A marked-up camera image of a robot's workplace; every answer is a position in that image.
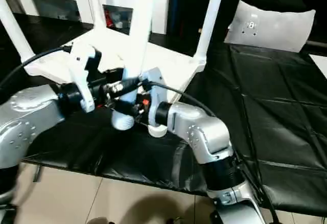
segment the black leather surface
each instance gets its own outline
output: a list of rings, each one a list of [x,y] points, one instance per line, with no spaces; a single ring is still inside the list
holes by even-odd
[[[18,19],[36,52],[89,29],[54,19]],[[151,40],[188,54],[196,47],[196,42],[158,35]],[[0,47],[2,78],[19,59],[6,37],[1,38]],[[44,82],[21,75],[6,95]],[[326,216],[326,86],[308,56],[212,43],[208,64],[194,77],[187,93],[226,123],[232,142],[250,161],[253,153],[249,148],[255,149],[263,182],[277,209]],[[140,125],[116,131],[110,116],[105,109],[74,114],[41,134],[26,161],[205,195],[200,168],[185,142],[171,134],[154,139]]]

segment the white metal pole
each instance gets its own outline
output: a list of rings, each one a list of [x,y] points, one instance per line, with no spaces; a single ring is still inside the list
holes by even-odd
[[[199,65],[202,66],[202,71],[206,64],[206,53],[208,51],[211,35],[215,26],[218,10],[221,0],[210,0],[208,9],[205,15],[201,36],[199,39],[198,47],[194,58],[199,61]]]
[[[15,45],[21,61],[24,62],[34,56],[35,54],[21,31],[6,0],[0,0],[0,20]]]
[[[147,43],[149,40],[154,0],[135,0],[131,28],[129,32],[128,53],[125,55],[123,79],[137,77],[142,73]],[[122,100],[134,103],[137,91],[121,97]],[[114,111],[112,125],[119,130],[130,129],[134,124],[131,116]]]
[[[106,28],[105,15],[100,0],[91,0],[94,17],[94,28]]]

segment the floor tile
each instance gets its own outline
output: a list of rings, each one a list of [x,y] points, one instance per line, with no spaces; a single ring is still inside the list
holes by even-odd
[[[194,221],[193,195],[103,179],[88,220],[105,217],[116,224],[165,224],[182,217]]]
[[[15,202],[27,191],[36,166],[27,165],[18,179]],[[20,208],[17,224],[84,224],[101,178],[44,168],[28,200]]]
[[[322,217],[293,213],[295,224],[321,224]]]
[[[211,224],[210,214],[215,210],[212,200],[208,197],[195,197],[195,224]]]

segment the silver robotic arm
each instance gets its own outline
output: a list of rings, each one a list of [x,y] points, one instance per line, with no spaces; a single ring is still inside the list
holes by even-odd
[[[184,139],[193,150],[207,183],[207,194],[213,199],[217,213],[213,223],[265,223],[253,191],[235,164],[235,155],[226,125],[216,117],[192,105],[176,102],[158,109],[157,119],[167,116],[168,131]]]
[[[19,91],[0,106],[0,169],[18,165],[40,133],[64,120],[57,102],[53,89],[43,85]]]
[[[0,207],[10,204],[18,165],[28,146],[40,133],[62,122],[67,111],[71,113],[82,109],[89,112],[99,104],[106,104],[123,114],[146,117],[149,125],[165,125],[169,132],[188,142],[203,170],[208,196],[217,206],[212,216],[213,223],[265,223],[252,189],[236,165],[228,129],[220,119],[208,116],[199,107],[166,102],[166,91],[154,85],[148,90],[151,96],[149,104],[146,102],[148,105],[120,101],[118,97],[141,84],[145,88],[149,87],[149,81],[163,82],[160,71],[153,69],[142,77],[113,83],[108,81],[108,76],[89,82],[87,71],[97,70],[99,64],[99,61],[90,64],[90,58],[101,58],[101,54],[92,48],[89,48],[89,55],[84,54],[86,57],[83,58],[76,57],[74,51],[72,53],[73,59],[81,61],[83,66],[77,68],[76,63],[71,64],[71,71],[77,72],[74,83],[28,88],[0,106]],[[0,211],[0,224],[4,223],[5,215],[6,209],[3,208]]]

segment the black cable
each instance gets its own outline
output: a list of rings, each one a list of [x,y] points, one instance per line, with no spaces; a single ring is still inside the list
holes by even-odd
[[[15,69],[13,69],[1,82],[0,82],[0,92],[2,89],[4,89],[5,84],[14,76],[16,75],[21,69],[23,69],[26,65],[32,63],[33,61],[48,55],[50,53],[54,53],[54,52],[58,52],[58,51],[65,51],[65,52],[70,52],[72,49],[71,46],[62,46],[62,47],[58,47],[55,49],[51,49],[51,50],[47,50],[45,52],[42,52],[40,54],[36,54],[33,57],[29,58],[28,60],[26,60],[25,62],[23,62],[22,64],[20,64],[19,66],[17,66]]]
[[[33,180],[30,183],[28,189],[25,191],[24,195],[20,198],[20,200],[17,203],[17,206],[22,206],[32,195],[34,188],[36,186],[36,183],[40,181],[40,177],[43,173],[43,166],[37,165],[35,169],[35,173],[33,175]]]
[[[167,85],[164,85],[164,84],[161,84],[161,83],[158,83],[158,82],[147,82],[146,84],[149,84],[149,85],[154,85],[154,86],[158,86],[158,87],[162,87],[162,88],[165,88],[165,89],[168,89],[168,90],[171,90],[171,91],[174,91],[182,96],[184,96],[185,98],[191,100],[192,102],[194,102],[195,104],[197,104],[198,106],[200,106],[202,109],[204,109],[210,116],[212,117],[216,117],[215,113],[209,109],[209,107],[207,107],[205,104],[203,104],[202,102],[198,101],[197,99],[195,99],[194,97],[192,97],[191,95],[188,95],[178,89],[174,89],[173,87],[169,87]]]
[[[208,108],[206,105],[204,105],[202,102],[198,101],[197,99],[195,99],[194,97],[182,92],[182,91],[179,91],[177,89],[174,89],[172,87],[169,87],[167,85],[164,85],[164,84],[161,84],[161,83],[158,83],[158,82],[152,82],[152,81],[149,81],[146,83],[146,85],[149,84],[149,85],[154,85],[154,86],[158,86],[158,87],[162,87],[162,88],[165,88],[165,89],[168,89],[168,90],[171,90],[171,91],[174,91],[182,96],[184,96],[185,98],[191,100],[192,102],[194,102],[195,104],[197,104],[199,107],[201,107],[202,109],[204,109],[209,115],[211,115],[212,117],[217,117],[215,115],[215,113],[210,110],[210,108]],[[279,222],[279,218],[277,216],[277,213],[276,213],[276,210],[272,204],[272,201],[268,195],[268,193],[266,192],[262,182],[258,179],[258,176],[256,176],[256,174],[254,174],[248,164],[248,162],[245,160],[244,156],[237,150],[237,148],[235,147],[235,145],[233,145],[234,149],[235,149],[235,152],[236,152],[236,155],[239,157],[239,159],[245,164],[246,168],[248,169],[248,171],[250,172],[251,174],[251,177],[252,179],[255,181],[255,189],[260,189],[260,191],[258,192],[258,194],[261,195],[261,197],[263,198],[263,201],[266,202],[267,204],[267,207],[272,215],[272,219],[273,219],[273,224],[280,224]]]

